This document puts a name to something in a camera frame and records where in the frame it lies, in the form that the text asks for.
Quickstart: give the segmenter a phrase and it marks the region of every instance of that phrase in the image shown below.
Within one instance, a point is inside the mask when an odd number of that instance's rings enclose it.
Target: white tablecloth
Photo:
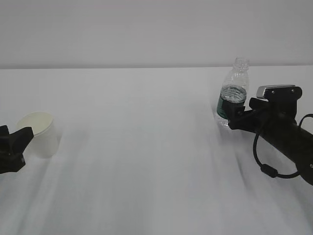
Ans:
[[[212,110],[230,68],[0,70],[0,124],[55,116],[58,153],[26,151],[0,175],[1,235],[308,235],[313,186],[272,179],[253,134],[219,128]],[[248,98],[268,84],[303,88],[313,66],[251,67]],[[313,132],[310,121],[304,128]],[[263,140],[263,162],[294,164]]]

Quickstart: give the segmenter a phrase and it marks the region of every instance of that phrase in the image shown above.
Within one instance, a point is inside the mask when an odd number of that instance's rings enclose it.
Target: plastic water bottle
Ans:
[[[219,102],[216,110],[216,120],[222,126],[228,127],[228,119],[222,109],[222,103],[227,100],[237,105],[244,105],[249,87],[249,60],[236,58],[233,69],[229,72],[223,82]]]

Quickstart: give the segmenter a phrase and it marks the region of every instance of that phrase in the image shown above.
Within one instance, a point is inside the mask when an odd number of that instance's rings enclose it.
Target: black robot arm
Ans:
[[[0,126],[0,174],[17,172],[25,165],[23,152],[33,137],[31,127],[9,134],[7,126]]]
[[[298,175],[313,185],[313,135],[298,126],[295,121],[297,100],[302,96],[300,87],[294,85],[260,87],[257,97],[251,98],[251,110],[224,102],[228,125],[232,130],[240,129],[255,133],[253,155],[261,170],[270,177],[293,178]],[[268,143],[292,160],[297,172],[290,175],[279,174],[273,167],[262,164],[257,156],[257,140],[261,136]]]

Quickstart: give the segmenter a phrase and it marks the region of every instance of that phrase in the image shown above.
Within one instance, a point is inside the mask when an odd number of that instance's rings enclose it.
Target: white paper cup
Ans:
[[[53,125],[53,116],[45,112],[34,112],[24,116],[18,123],[17,129],[30,126],[34,139],[29,147],[39,157],[51,157],[59,147],[57,134]]]

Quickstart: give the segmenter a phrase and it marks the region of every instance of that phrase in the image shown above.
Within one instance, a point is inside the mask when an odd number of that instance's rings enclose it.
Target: cup rim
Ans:
[[[23,125],[23,124],[22,124],[22,121],[25,120],[27,117],[33,116],[33,115],[35,115],[35,114],[44,114],[44,115],[48,115],[48,118],[50,118],[49,124],[48,124],[45,128],[43,128],[43,130],[41,130],[41,131],[38,132],[38,133],[34,133],[34,137],[37,137],[37,136],[43,134],[44,132],[46,132],[46,131],[51,127],[51,125],[53,124],[54,118],[53,118],[53,116],[52,116],[50,113],[47,113],[47,112],[45,112],[45,111],[35,111],[35,112],[32,112],[32,113],[26,114],[25,116],[23,116],[23,117],[18,121],[18,123],[17,123],[17,128],[18,128],[18,129],[22,129],[22,128],[24,128],[24,127],[28,127],[29,125]]]

